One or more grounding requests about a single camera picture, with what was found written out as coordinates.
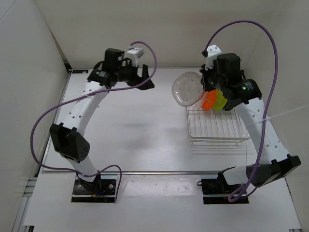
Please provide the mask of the green plate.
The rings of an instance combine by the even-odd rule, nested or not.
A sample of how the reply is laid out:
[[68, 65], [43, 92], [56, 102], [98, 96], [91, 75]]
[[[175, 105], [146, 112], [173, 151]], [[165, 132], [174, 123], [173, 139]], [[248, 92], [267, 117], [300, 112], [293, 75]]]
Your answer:
[[212, 106], [212, 110], [220, 111], [224, 108], [226, 103], [227, 103], [227, 99], [223, 96], [222, 91], [217, 90], [217, 97], [216, 97], [214, 105]]

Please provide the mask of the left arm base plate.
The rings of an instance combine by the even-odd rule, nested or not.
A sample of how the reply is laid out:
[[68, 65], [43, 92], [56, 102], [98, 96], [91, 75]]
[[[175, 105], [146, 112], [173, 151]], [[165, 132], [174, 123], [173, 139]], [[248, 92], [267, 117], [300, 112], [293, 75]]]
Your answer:
[[96, 177], [86, 182], [78, 177], [74, 180], [72, 203], [115, 203], [117, 177]]

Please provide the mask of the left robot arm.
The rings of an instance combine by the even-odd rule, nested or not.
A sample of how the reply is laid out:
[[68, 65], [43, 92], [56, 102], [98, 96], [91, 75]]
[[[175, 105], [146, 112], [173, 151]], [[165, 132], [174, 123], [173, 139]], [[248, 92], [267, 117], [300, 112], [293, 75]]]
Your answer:
[[143, 65], [142, 76], [138, 76], [138, 59], [144, 54], [142, 48], [130, 48], [128, 51], [108, 48], [103, 61], [98, 62], [87, 78], [83, 99], [78, 100], [69, 114], [59, 124], [52, 124], [50, 135], [54, 149], [69, 161], [79, 179], [85, 181], [84, 187], [90, 193], [97, 193], [101, 181], [96, 178], [97, 169], [88, 153], [90, 144], [84, 138], [84, 132], [100, 102], [107, 96], [108, 90], [118, 82], [128, 86], [138, 86], [140, 90], [154, 88], [152, 81], [143, 84], [149, 77], [148, 66]]

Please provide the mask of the orange plate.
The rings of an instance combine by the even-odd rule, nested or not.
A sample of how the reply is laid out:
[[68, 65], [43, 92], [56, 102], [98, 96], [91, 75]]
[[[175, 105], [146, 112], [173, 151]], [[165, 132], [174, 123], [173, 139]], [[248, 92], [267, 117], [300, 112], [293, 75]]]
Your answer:
[[212, 90], [212, 91], [206, 91], [205, 93], [205, 100], [202, 104], [202, 109], [204, 109], [205, 111], [210, 110], [217, 99], [217, 90]]

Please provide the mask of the clear glass plate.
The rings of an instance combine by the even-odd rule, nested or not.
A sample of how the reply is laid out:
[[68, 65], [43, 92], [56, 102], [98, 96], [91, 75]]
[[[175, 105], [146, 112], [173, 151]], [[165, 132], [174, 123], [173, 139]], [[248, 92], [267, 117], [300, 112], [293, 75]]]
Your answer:
[[176, 103], [187, 107], [195, 104], [204, 95], [201, 76], [196, 72], [185, 72], [178, 77], [171, 88]]

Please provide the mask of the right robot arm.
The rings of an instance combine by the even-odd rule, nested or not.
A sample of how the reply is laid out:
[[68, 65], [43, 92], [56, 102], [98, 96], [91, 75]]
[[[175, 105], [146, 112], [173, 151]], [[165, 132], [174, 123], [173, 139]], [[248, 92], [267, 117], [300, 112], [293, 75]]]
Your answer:
[[200, 69], [201, 84], [205, 91], [220, 90], [227, 99], [228, 107], [235, 110], [249, 133], [256, 152], [260, 154], [259, 164], [255, 168], [248, 165], [225, 170], [217, 180], [217, 188], [228, 193], [234, 185], [250, 180], [255, 187], [261, 187], [286, 177], [300, 166], [298, 156], [291, 156], [280, 142], [272, 124], [263, 120], [264, 102], [257, 83], [245, 79], [240, 68], [240, 57], [234, 53], [209, 55]]

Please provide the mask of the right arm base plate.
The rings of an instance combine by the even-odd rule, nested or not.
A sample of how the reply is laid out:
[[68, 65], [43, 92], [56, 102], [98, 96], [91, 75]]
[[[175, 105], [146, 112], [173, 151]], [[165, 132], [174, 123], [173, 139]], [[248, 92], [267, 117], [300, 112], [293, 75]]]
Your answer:
[[219, 172], [214, 177], [205, 176], [197, 182], [197, 186], [202, 188], [203, 204], [215, 205], [215, 204], [248, 204], [247, 197], [242, 196], [236, 202], [230, 202], [228, 196], [237, 188], [240, 184], [228, 185], [223, 177], [223, 172]]

